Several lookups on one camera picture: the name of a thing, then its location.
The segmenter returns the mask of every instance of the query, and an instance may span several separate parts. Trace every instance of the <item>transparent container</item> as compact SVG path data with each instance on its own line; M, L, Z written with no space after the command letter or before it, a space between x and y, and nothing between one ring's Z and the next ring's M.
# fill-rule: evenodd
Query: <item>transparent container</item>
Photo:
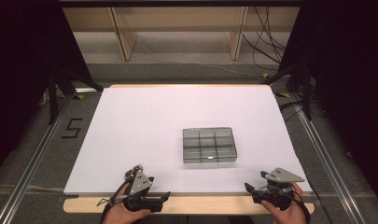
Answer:
M231 128L183 130L183 162L236 161L237 151Z

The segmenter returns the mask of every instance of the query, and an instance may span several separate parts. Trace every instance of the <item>hand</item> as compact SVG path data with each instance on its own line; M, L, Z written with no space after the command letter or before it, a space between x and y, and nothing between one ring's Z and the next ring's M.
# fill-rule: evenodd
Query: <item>hand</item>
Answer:
M300 197L302 197L302 189L299 187L299 185L297 185L296 183L291 183L291 184L294 190L297 192L297 194L299 194ZM297 194L296 193L294 194L294 198L297 201L301 201L301 198ZM284 211L279 210L278 208L273 206L272 203L269 203L265 200L261 201L261 204L269 212L271 212L273 216L275 217L275 221L273 222L273 224L291 224L291 223L305 224L306 223L304 213L302 212L299 205L293 201L291 202L290 207Z
M129 184L125 185L120 191L119 195L123 195ZM103 224L131 224L137 219L147 217L150 215L150 210L143 209L137 212L131 212L125 208L123 203L116 203L107 212Z

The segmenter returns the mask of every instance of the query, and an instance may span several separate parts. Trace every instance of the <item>wire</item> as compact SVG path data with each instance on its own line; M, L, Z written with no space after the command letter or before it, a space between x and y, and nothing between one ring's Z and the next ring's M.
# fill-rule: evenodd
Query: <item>wire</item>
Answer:
M328 212L328 209L326 209L326 206L322 203L322 200L320 199L320 196L319 194L317 193L316 189L314 188L313 184L311 183L311 181L308 180L308 184L310 185L311 189L313 190L316 198L319 200L320 202L320 205L322 206L322 209L323 211L325 212L326 214L326 217L328 217L328 220L329 220L329 223L332 224L333 221L331 220L331 217L330 217L330 214Z
M303 100L300 100L300 101L294 101L294 102L289 102L289 103L286 103L284 105L280 105L279 106L279 110L282 112L284 111L285 108L287 108L288 106L291 106L291 105L301 105L303 103Z
M319 108L322 108L320 106L311 106L310 109L319 109ZM325 115L325 114L316 114L314 111L311 111L311 114L319 117L319 118L327 118L328 116Z
M267 54L266 52L262 51L261 49L259 49L258 47L256 47L255 45L253 45L252 43L250 43L247 39L246 39L246 36L243 35L243 38L244 40L255 50L259 51L260 53L262 53L264 56L266 56L267 58L273 60L274 62L276 63L279 63L278 60L276 60L275 58L271 57L269 54Z
M276 187L276 186L264 186L262 188L260 188L258 190L258 193L259 195L262 195L262 194L265 194L267 192L269 192L270 189L276 189L277 191L279 191L279 193L287 198L289 198L291 201L295 202L302 210L302 212L304 213L304 216L305 216L305 221L306 223L310 223L311 221L311 215L310 215L310 212L308 211L308 208L305 206L304 204L304 200L302 199L302 196L300 196L300 194L298 192L296 192L295 190L293 190L293 192L299 196L300 198L300 201L295 199L294 197L291 197L288 193L285 193L283 192L282 189Z
M256 34L257 34L258 37L259 37L259 38L258 38L258 41L256 42L256 45L258 44L258 42L259 42L260 40L262 40L262 41L264 41L264 43L266 43L266 44L272 46L272 47L273 47L273 52L274 52L274 54L275 54L275 56L276 56L276 58L277 58L277 61L278 61L278 63L280 63L280 61L281 61L281 59L282 59L282 55L281 55L281 53L279 52L279 49L281 49L281 50L285 50L286 47L283 46L282 44L280 44L278 41L276 41L276 40L273 38L272 34L271 34L271 25L270 25L270 18L269 18L269 15L270 15L270 8L269 8L269 7L266 7L266 19L265 19L265 21L263 21L263 19L262 19L261 16L259 15L258 9L257 9L256 7L255 7L255 10L256 10L256 13L257 13L257 15L258 15L258 18L259 18L259 21L260 21L260 23L261 23L261 26L262 26L262 30L261 30L260 35L259 35L258 32L256 32ZM265 34L269 37L271 43L265 41L265 40L262 38L262 34L263 34L263 33L265 33Z
M151 57L154 59L155 62L157 63L179 63L179 62L173 62L173 61L160 61L158 60L156 57L154 57L153 55L153 52L151 52L148 48L146 48L142 43L140 43L138 40L136 41L145 51L147 51ZM239 74L239 75L246 75L246 76L250 76L250 77L253 77L255 79L259 79L259 80L265 80L266 78L262 78L262 77L256 77L252 74L249 74L249 73L244 73L244 72L237 72L237 71L232 71L230 69L227 69L227 68L223 68L223 67L220 67L220 66L214 66L214 65L209 65L209 64L203 64L203 63L179 63L179 64L196 64L196 65L199 65L199 66L202 66L202 67L209 67L209 68L216 68L216 69L221 69L223 71L226 71L226 72L230 72L230 73L234 73L234 74Z
M256 60L255 60L255 50L253 49L253 52L252 52L252 59L253 59L253 63L255 64L255 66L261 68L261 69L264 69L264 70L271 70L271 71L278 71L278 69L275 69L275 68L266 68L266 67L263 67L263 66L260 66L256 63Z
M0 191L12 191L14 190L15 185L0 185ZM38 193L38 192L50 192L50 193L61 193L63 189L60 188L45 188L40 186L30 185L27 188L28 192Z
M120 191L122 188L124 188L124 186L125 186L126 184L128 184L128 183L129 183L129 180L125 180L124 183L122 183L122 184L119 186L119 188L117 189L117 191L114 193L114 195L113 195L109 200L107 200L107 199L101 199L101 201L98 202L98 204L97 204L96 206L99 206L99 205L101 205L102 203L109 203L110 206L112 206L112 205L114 204L114 201L115 201L116 197L119 195L119 191Z
M285 119L285 123L288 122L291 118L293 118L295 115L299 114L299 112L302 112L302 109L294 112L294 114L292 114L290 117L288 117L287 119Z

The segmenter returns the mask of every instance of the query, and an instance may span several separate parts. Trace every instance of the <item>black cable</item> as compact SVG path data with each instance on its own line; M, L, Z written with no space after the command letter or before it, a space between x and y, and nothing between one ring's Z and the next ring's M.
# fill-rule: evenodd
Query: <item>black cable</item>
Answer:
M302 109L294 112L294 114L292 114L290 117L288 117L287 119L285 119L285 123L288 122L291 118L293 118L295 115L299 114L299 112L302 112Z
M301 196L298 192L294 191L294 193L295 193L297 196L299 196L299 198L300 198L300 200L301 200L302 202L304 202L304 199L302 198L302 196Z
M128 180L125 180L124 183L122 183L122 185L119 186L119 189L116 191L116 193L115 193L115 194L114 194L109 200L102 199L100 202L98 202L98 205L96 205L96 206L99 206L99 205L101 205L102 203L107 203L107 204L105 205L104 212L102 212L100 224L104 223L104 220L105 220L105 217L106 217L107 213L109 212L110 208L112 208L112 206L115 204L115 203L114 203L114 200L115 200L116 197L119 195L119 191L120 191L122 188L124 188L124 186L125 186L126 184L128 184L128 182L129 182Z
M286 103L284 105L280 105L279 106L279 110L282 112L288 106L291 106L291 105L300 105L300 104L302 104L302 102L303 102L303 100L300 100L300 101L294 101L294 102Z
M328 116L327 115L320 115L320 114L316 114L314 111L311 111L311 114L319 117L319 118L327 118Z
M263 67L263 66L260 66L259 64L256 63L256 60L255 60L255 50L253 49L253 52L252 52L252 59L253 59L253 63L255 64L255 66L261 68L261 69L264 69L264 70L270 70L270 71L278 71L278 69L275 69L275 68L266 68L266 67Z
M289 199L291 199L291 201L295 202L302 210L302 212L304 213L304 216L305 216L305 221L306 223L310 223L311 222L311 214L310 212L308 211L308 208L305 206L304 204L304 200L302 199L302 197L299 195L299 197L301 198L301 202L297 199L295 199L294 197L290 197L290 195L284 193L285 196L287 196Z
M253 45L252 43L250 43L249 40L246 39L246 36L245 36L245 35L243 35L243 38L244 38L244 40L250 45L250 47L252 47L252 49L257 50L258 52L262 53L264 56L266 56L267 58L273 60L274 62L276 62L276 63L280 63L280 62L277 61L275 58L271 57L269 54L267 54L266 52L262 51L261 49L259 49L259 48L256 47L255 45Z
M279 47L279 46L275 46L275 45L273 45L272 43L267 42L265 39L263 39L263 37L261 37L261 35L259 35L259 32L256 32L256 35L258 35L259 39L262 40L262 41L263 41L264 43L266 43L267 45L269 45L269 46L271 46L271 47L278 48L278 49L280 49L280 50L285 50L285 46L282 46L282 48L281 48L281 47Z
M311 189L313 190L313 192L314 192L316 198L319 200L320 205L322 206L322 209L323 209L323 211L325 212L326 217L327 217L328 220L329 220L329 223L330 223L330 224L333 224L333 221L331 220L331 217L330 217L330 215L329 215L328 209L326 209L326 206L322 203L322 200L320 199L319 194L317 193L316 189L315 189L314 186L312 185L311 181L308 180L308 177L307 177L307 181L308 181L308 184L310 185Z
M285 48L285 46L281 45L278 41L276 41L273 36L271 35L271 26L270 26L270 20L269 20L269 15L270 15L270 8L269 7L266 7L266 20L265 22L263 22L261 16L259 15L259 12L258 12L258 9L255 7L255 10L256 10L256 13L258 14L258 18L260 20L260 23L261 23L261 26L262 26L262 31L261 31L261 34L259 35L257 33L257 35L259 36L259 39L263 40L261 38L262 34L265 32L266 35L269 37L270 41L272 42L272 44L270 44L272 47L273 47L273 52L275 53L275 56L277 57L277 59L280 61L281 58L282 58L282 55L280 54L280 52L278 51L278 47L275 45L278 44L280 47L283 47Z

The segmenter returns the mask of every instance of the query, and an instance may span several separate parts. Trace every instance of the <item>white board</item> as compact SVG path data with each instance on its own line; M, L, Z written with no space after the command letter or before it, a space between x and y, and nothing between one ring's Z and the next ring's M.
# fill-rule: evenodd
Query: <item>white board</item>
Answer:
M183 129L231 127L235 162L183 163ZM305 178L270 87L171 85L107 88L93 116L67 195L114 193L137 164L154 176L150 192L241 193L261 188L260 171ZM311 191L307 182L300 183Z

